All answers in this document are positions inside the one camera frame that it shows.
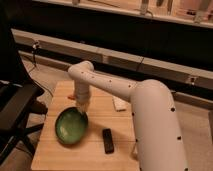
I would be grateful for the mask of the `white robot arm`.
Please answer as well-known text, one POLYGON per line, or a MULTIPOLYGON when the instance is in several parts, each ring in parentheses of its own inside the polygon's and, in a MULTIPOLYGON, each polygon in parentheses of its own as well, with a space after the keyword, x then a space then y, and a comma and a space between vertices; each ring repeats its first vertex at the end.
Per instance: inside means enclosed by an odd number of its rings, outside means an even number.
POLYGON ((80 106, 90 100, 90 85, 131 104, 141 171, 189 171, 174 99, 165 84, 99 74, 90 61, 71 65, 68 73, 80 106))

